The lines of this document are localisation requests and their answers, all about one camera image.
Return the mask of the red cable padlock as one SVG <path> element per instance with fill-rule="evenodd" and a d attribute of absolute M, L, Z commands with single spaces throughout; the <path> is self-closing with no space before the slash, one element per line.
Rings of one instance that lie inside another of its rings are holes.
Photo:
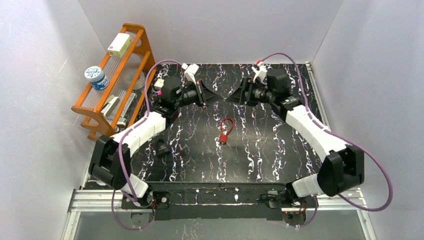
<path fill-rule="evenodd" d="M 226 122 L 230 122 L 229 128 L 226 128 L 226 125 L 225 125 Z M 229 134 L 232 132 L 234 126 L 235 126 L 235 121 L 230 117 L 226 117 L 220 122 L 220 135 L 218 140 L 219 144 L 221 145 L 227 144 Z"/>

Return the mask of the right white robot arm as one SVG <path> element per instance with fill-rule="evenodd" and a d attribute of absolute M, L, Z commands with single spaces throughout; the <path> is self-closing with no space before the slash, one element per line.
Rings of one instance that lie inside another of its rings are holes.
<path fill-rule="evenodd" d="M 299 97 L 292 94 L 291 80 L 286 72 L 272 69 L 264 79 L 262 83 L 251 77 L 244 78 L 226 100 L 251 107 L 269 104 L 282 121 L 309 143 L 321 161 L 318 173 L 287 183 L 278 198 L 291 204 L 307 196 L 333 197 L 361 185 L 365 180 L 364 152 L 318 126 L 320 121 L 307 112 Z"/>

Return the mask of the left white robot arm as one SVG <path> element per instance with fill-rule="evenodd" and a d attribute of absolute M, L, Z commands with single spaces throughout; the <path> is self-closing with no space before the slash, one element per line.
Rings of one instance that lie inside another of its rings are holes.
<path fill-rule="evenodd" d="M 182 84 L 177 77 L 164 80 L 145 116 L 112 136 L 101 135 L 95 142 L 88 173 L 131 202 L 149 206 L 152 191 L 148 183 L 131 173 L 131 159 L 148 140 L 163 132 L 179 116 L 180 108 L 195 104 L 206 107 L 221 96 L 206 88 L 199 80 Z"/>

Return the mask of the black padlock key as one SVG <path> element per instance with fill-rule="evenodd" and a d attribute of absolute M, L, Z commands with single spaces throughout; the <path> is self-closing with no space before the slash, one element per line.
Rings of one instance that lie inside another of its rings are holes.
<path fill-rule="evenodd" d="M 179 155 L 179 156 L 185 156 L 187 153 L 186 153 L 186 150 L 185 150 L 185 148 L 179 143 L 178 144 L 178 151 L 177 151 L 177 154 Z"/>

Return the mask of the small white cardboard box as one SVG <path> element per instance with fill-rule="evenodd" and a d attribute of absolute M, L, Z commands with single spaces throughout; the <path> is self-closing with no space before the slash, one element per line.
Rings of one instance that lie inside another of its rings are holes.
<path fill-rule="evenodd" d="M 159 79 L 157 79 L 157 80 L 156 80 L 156 82 L 154 83 L 153 87 L 154 87 L 156 90 L 161 90 L 161 89 L 162 89 L 162 87 L 164 86 L 164 83 L 165 83 L 165 80 L 164 80 L 164 79 L 159 78 Z"/>

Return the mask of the clear glass bowl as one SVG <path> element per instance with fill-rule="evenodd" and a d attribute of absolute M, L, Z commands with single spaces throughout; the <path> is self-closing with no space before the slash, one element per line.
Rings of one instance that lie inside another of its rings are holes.
<path fill-rule="evenodd" d="M 145 76 L 145 73 L 142 71 L 135 82 L 133 90 L 142 89 L 145 86 L 145 81 L 146 81 L 146 76 Z"/>

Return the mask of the black padlock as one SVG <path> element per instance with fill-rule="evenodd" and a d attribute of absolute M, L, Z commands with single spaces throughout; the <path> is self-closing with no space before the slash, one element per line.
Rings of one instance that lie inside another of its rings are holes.
<path fill-rule="evenodd" d="M 159 158 L 162 158 L 162 157 L 169 155 L 171 153 L 171 150 L 170 150 L 168 144 L 162 138 L 157 139 L 157 141 L 155 143 L 155 147 L 156 147 L 156 155 Z"/>

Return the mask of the orange wooden shelf rack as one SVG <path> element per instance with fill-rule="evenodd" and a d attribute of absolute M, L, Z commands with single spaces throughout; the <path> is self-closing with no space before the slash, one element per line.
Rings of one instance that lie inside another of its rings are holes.
<path fill-rule="evenodd" d="M 71 110 L 85 118 L 81 126 L 90 130 L 88 138 L 96 141 L 99 136 L 112 136 L 125 106 L 130 101 L 131 93 L 135 90 L 137 81 L 142 80 L 142 74 L 150 73 L 143 80 L 145 88 L 149 89 L 156 73 L 155 58 L 144 26 L 134 23 L 125 23 L 121 33 L 129 34 L 131 43 L 122 57 L 106 54 L 99 66 L 109 79 L 106 89 L 95 90 L 90 83 L 82 91 Z M 102 108 L 110 96 L 119 98 L 119 102 L 110 116 L 106 117 Z"/>

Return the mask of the white stapler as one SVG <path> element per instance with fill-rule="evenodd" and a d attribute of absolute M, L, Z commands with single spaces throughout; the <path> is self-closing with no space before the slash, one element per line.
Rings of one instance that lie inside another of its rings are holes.
<path fill-rule="evenodd" d="M 110 95 L 107 99 L 105 104 L 103 105 L 101 109 L 102 115 L 107 118 L 109 117 L 114 109 L 117 107 L 118 103 L 120 102 L 120 98 L 115 95 Z"/>

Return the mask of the white green box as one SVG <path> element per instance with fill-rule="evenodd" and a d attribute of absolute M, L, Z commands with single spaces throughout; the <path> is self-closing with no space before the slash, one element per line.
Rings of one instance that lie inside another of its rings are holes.
<path fill-rule="evenodd" d="M 107 48 L 107 53 L 112 57 L 122 58 L 132 42 L 128 33 L 118 33 Z"/>

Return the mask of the blue white round jar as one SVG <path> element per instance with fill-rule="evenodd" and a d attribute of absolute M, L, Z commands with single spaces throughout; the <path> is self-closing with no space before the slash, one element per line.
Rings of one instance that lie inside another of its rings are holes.
<path fill-rule="evenodd" d="M 84 77 L 96 91 L 104 90 L 109 85 L 109 79 L 100 66 L 91 66 L 84 71 Z"/>

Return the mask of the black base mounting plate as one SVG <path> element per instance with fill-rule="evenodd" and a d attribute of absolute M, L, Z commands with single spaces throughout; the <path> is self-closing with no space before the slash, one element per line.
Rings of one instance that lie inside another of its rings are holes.
<path fill-rule="evenodd" d="M 215 188 L 150 191 L 137 202 L 124 198 L 127 210 L 151 210 L 158 221 L 179 219 L 283 219 L 301 222 L 317 207 L 312 197 L 288 202 L 277 190 Z"/>

